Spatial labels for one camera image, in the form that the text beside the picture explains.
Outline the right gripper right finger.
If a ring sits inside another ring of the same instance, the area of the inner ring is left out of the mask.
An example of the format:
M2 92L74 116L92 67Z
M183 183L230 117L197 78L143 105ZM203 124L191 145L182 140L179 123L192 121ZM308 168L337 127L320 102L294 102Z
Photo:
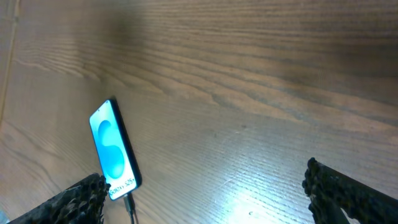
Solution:
M310 158L302 182L314 222L397 223L397 200Z

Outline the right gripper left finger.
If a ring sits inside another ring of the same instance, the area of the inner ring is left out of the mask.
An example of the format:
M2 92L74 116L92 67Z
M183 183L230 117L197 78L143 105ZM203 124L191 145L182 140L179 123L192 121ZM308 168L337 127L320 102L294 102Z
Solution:
M103 175L91 174L11 223L102 224L110 186Z

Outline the blue Galaxy smartphone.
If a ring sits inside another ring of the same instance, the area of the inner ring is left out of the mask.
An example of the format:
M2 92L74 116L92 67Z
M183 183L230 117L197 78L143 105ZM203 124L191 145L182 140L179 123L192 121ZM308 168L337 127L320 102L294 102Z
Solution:
M142 176L116 99L105 100L88 123L102 173L110 185L110 199L117 200L139 188Z

